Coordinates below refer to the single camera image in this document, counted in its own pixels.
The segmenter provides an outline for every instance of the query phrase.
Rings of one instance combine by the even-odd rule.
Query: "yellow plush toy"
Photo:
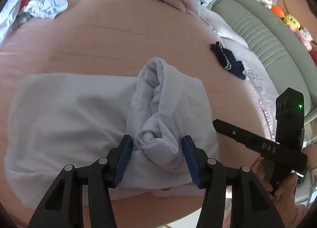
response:
[[[293,26],[294,28],[296,28],[297,30],[299,30],[301,28],[301,24],[298,22],[298,20],[291,14],[287,14],[285,15],[284,19],[283,19],[284,23],[287,26]]]

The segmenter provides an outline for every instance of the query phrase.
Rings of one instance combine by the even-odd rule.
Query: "pink bed sheet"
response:
[[[251,86],[220,67],[209,49],[217,38],[198,16],[157,0],[68,2],[68,9],[56,19],[33,18],[0,46],[0,158],[6,153],[9,106],[22,77],[52,72],[137,76],[155,56],[202,80],[214,119],[269,138]],[[239,168],[258,158],[257,153],[224,136],[218,136],[218,141],[224,165]],[[33,210],[21,205],[0,163],[0,202],[15,220],[26,224]],[[158,227],[194,211],[201,202],[198,197],[147,194],[113,205],[119,227],[128,223],[129,227]],[[143,211],[147,218],[136,220]]]

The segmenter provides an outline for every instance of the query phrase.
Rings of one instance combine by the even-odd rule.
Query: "metal pivot screw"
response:
[[[248,166],[242,166],[242,171],[244,171],[244,172],[249,172],[250,171],[250,167],[248,167]]]
[[[66,166],[64,167],[64,170],[65,170],[65,171],[70,171],[72,168],[73,168],[72,165],[66,165]]]
[[[207,160],[207,163],[210,164],[210,165],[215,165],[217,163],[217,160],[216,159],[213,159],[213,158],[209,158]]]
[[[107,158],[100,158],[98,163],[101,165],[104,165],[104,164],[108,163],[108,159]]]

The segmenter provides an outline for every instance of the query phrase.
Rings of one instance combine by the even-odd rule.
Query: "black handle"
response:
[[[202,210],[196,228],[222,227],[223,212],[226,201],[226,167],[216,162],[206,163],[212,169],[212,178],[205,192]]]
[[[82,186],[74,179],[75,172],[73,165],[63,168],[39,203],[28,228],[83,228]]]
[[[104,172],[109,167],[109,161],[97,160],[89,168],[88,197],[91,227],[117,228],[112,210],[109,190],[105,186]]]
[[[240,168],[240,181],[233,186],[230,228],[284,228],[273,202],[249,169]]]

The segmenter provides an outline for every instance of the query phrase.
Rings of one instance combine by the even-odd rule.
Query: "folded cloth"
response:
[[[67,0],[31,0],[24,8],[24,13],[34,17],[54,19],[67,9]]]
[[[202,82],[154,58],[138,78],[26,77],[11,107],[6,177],[21,202],[34,208],[66,164],[92,164],[124,134],[132,136],[134,148],[122,183],[110,191],[112,199],[176,186],[182,194],[181,185],[191,183],[180,145],[185,135],[218,159]],[[183,194],[197,191],[187,185]]]

